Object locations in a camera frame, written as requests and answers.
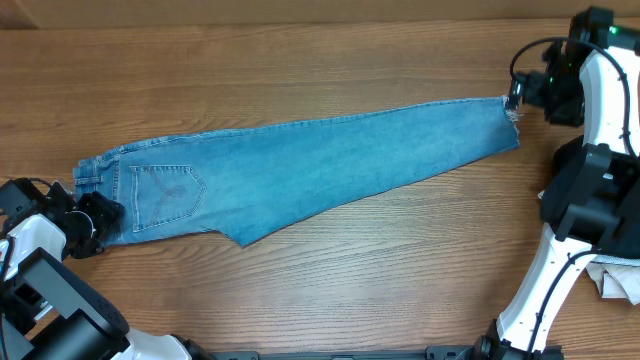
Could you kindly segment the blue denim jeans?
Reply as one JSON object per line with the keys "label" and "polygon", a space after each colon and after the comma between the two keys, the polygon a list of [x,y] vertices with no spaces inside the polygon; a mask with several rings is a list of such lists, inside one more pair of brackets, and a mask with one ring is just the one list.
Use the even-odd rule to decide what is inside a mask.
{"label": "blue denim jeans", "polygon": [[501,97],[143,140],[84,159],[78,194],[124,215],[111,245],[219,232],[246,246],[331,208],[517,148]]}

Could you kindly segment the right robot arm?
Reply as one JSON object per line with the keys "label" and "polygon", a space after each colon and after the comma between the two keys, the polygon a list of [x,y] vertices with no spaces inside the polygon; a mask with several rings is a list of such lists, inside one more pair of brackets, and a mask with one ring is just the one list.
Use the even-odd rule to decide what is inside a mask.
{"label": "right robot arm", "polygon": [[539,107],[549,123],[584,133],[554,155],[542,238],[515,297],[463,359],[562,358],[548,333],[586,266],[639,257],[639,33],[590,7],[568,36],[544,42],[545,70],[512,70],[507,107]]}

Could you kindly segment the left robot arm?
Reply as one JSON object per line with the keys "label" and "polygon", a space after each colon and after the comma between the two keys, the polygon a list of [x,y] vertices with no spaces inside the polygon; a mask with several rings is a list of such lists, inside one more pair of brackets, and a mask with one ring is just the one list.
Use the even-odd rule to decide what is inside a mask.
{"label": "left robot arm", "polygon": [[98,192],[75,198],[35,178],[1,187],[1,356],[4,359],[208,359],[176,335],[129,326],[121,312],[64,265],[102,253],[123,206]]}

